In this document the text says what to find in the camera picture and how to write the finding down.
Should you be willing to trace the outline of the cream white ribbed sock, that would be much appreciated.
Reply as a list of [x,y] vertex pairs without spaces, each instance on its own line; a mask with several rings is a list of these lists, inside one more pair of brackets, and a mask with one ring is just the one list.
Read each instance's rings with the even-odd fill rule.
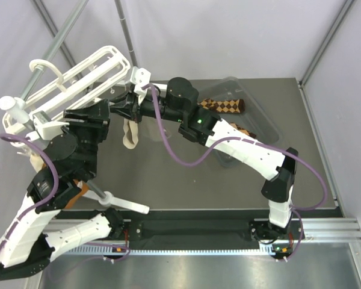
[[133,120],[123,119],[123,145],[127,149],[134,149],[142,137],[152,141],[163,141],[157,121],[153,118],[144,117],[140,123]]

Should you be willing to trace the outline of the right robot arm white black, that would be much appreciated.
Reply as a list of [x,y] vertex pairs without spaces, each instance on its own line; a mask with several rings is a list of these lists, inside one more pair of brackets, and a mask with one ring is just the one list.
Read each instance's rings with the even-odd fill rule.
[[276,238],[283,238],[291,230],[292,200],[298,152],[272,148],[234,128],[217,113],[198,104],[199,91],[185,78],[172,78],[159,96],[159,88],[151,83],[143,90],[150,90],[149,98],[141,98],[132,84],[129,90],[111,100],[110,111],[141,122],[143,117],[156,119],[161,134],[163,120],[177,122],[179,133],[187,140],[217,150],[248,165],[265,178],[261,189],[268,199],[268,229]]

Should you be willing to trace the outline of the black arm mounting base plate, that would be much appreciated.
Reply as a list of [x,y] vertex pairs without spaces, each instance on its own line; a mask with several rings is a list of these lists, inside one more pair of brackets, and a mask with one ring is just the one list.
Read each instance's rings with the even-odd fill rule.
[[300,231],[297,221],[277,235],[266,220],[133,220],[126,239],[136,250],[255,249],[259,240],[297,241]]

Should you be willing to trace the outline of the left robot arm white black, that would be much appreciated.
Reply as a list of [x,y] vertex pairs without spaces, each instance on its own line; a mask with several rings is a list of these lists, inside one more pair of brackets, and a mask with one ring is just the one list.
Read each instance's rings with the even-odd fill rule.
[[95,210],[88,221],[70,229],[43,232],[69,203],[84,194],[86,183],[96,176],[98,145],[108,134],[110,105],[104,99],[89,107],[65,110],[63,116],[67,123],[45,149],[18,135],[0,135],[3,140],[26,144],[44,162],[0,238],[0,281],[30,277],[73,248],[124,233],[123,217],[114,208]]

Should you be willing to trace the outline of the white plastic clip hanger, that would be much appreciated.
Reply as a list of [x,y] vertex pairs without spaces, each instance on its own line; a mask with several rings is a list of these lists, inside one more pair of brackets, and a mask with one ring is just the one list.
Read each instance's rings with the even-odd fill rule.
[[[111,45],[101,47],[67,72],[61,72],[46,60],[30,61],[31,71],[39,67],[52,71],[56,78],[25,101],[29,122],[18,123],[4,111],[2,125],[6,133],[19,135],[27,124],[33,124],[32,115],[39,111],[44,111],[51,120],[66,122],[64,110],[83,108],[99,101],[101,94],[124,80],[132,68],[128,59]],[[41,139],[35,127],[30,129],[27,137],[32,141]]]

